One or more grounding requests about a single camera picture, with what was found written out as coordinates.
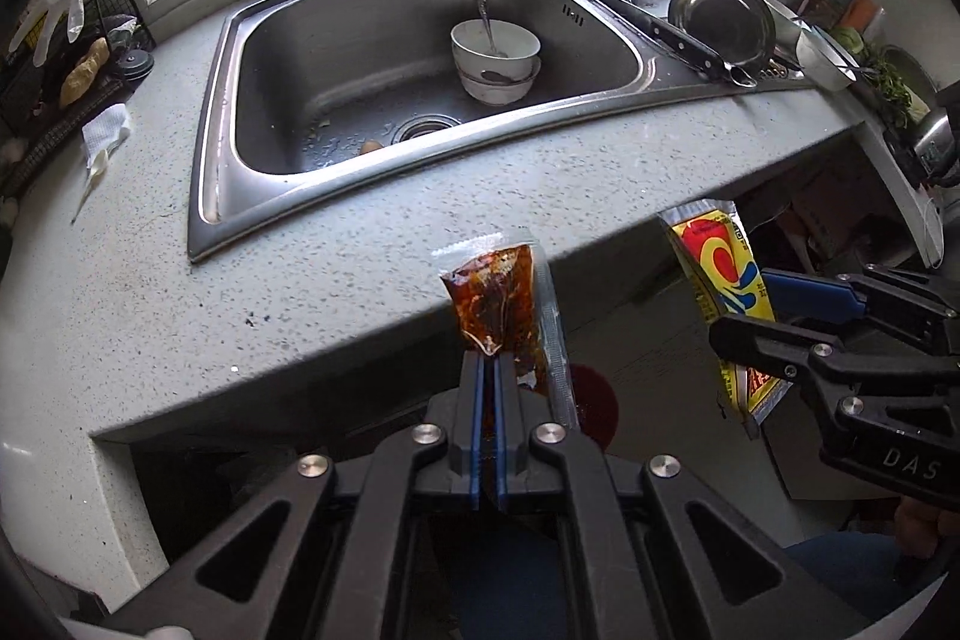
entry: countertop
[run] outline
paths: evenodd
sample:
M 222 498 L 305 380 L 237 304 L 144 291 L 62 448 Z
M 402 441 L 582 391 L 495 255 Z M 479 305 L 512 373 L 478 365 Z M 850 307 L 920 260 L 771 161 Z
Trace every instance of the countertop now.
M 128 102 L 133 135 L 74 226 L 79 142 L 56 156 L 23 200 L 0 284 L 0 519 L 22 557 L 111 609 L 166 564 L 112 432 L 448 306 L 435 248 L 525 225 L 559 258 L 866 114 L 800 90 L 611 116 L 355 191 L 190 266 L 194 140 L 222 20 L 157 49 Z

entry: kitchen sink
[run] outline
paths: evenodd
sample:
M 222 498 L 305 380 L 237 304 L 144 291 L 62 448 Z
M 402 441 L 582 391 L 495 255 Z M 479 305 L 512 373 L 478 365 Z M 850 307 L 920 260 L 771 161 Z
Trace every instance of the kitchen sink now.
M 488 2 L 541 39 L 541 73 L 510 109 L 614 90 L 640 74 L 630 44 L 570 0 Z M 354 158 L 366 140 L 386 146 L 431 121 L 502 113 L 463 89 L 453 63 L 450 29 L 475 17 L 476 0 L 296 0 L 266 12 L 240 59 L 240 159 L 294 175 Z
M 257 0 L 224 21 L 200 119 L 187 251 L 481 145 L 654 103 L 736 92 L 702 81 L 594 0 L 488 0 L 541 40 L 509 107 L 464 91 L 450 29 L 476 0 Z M 366 142 L 382 149 L 360 155 Z

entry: plastic glove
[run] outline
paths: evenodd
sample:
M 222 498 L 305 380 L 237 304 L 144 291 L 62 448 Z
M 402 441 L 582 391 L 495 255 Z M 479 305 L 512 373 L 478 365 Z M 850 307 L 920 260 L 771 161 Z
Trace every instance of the plastic glove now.
M 64 12 L 66 12 L 66 39 L 68 42 L 76 42 L 77 37 L 80 36 L 80 30 L 83 30 L 83 0 L 35 0 L 27 13 L 26 19 L 23 20 L 22 25 L 16 31 L 16 36 L 10 42 L 10 52 L 20 46 L 23 38 L 37 24 L 37 20 L 44 12 L 46 12 L 47 18 L 43 22 L 40 39 L 37 40 L 37 46 L 34 48 L 34 66 L 43 66 L 47 60 L 50 39 Z

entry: plastic packet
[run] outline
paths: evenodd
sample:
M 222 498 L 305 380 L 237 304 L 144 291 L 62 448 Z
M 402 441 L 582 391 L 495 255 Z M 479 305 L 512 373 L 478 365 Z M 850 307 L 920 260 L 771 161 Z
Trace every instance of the plastic packet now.
M 660 217 L 683 272 L 693 283 L 707 325 L 727 312 L 774 320 L 733 201 L 700 199 L 666 210 Z M 784 398 L 789 381 L 726 360 L 720 360 L 720 374 L 731 408 L 747 433 L 758 437 L 760 423 Z
M 544 394 L 558 423 L 580 429 L 553 278 L 530 231 L 465 239 L 433 258 L 470 347 L 511 351 L 517 383 Z

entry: person's hand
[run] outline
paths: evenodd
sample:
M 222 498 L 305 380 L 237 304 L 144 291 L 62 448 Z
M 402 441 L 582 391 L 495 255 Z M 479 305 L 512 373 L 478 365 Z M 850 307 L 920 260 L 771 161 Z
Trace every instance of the person's hand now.
M 960 534 L 960 513 L 904 497 L 894 515 L 896 544 L 909 557 L 930 558 L 941 537 Z

